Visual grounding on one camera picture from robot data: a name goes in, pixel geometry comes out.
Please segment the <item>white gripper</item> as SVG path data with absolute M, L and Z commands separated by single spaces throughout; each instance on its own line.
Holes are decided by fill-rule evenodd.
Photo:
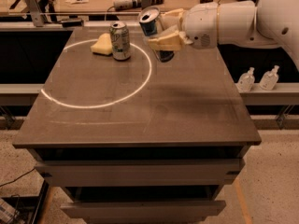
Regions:
M 153 50 L 178 51 L 185 45 L 195 49 L 213 49 L 217 45 L 217 13 L 215 2 L 197 4 L 185 13 L 183 8 L 170 10 L 161 15 L 164 29 L 177 26 L 184 32 L 150 38 L 148 45 Z

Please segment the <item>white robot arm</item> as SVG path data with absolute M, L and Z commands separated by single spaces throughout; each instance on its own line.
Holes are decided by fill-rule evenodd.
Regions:
M 154 50 L 196 49 L 221 44 L 283 48 L 299 67 L 299 0 L 210 2 L 161 15 L 158 33 L 148 39 Z

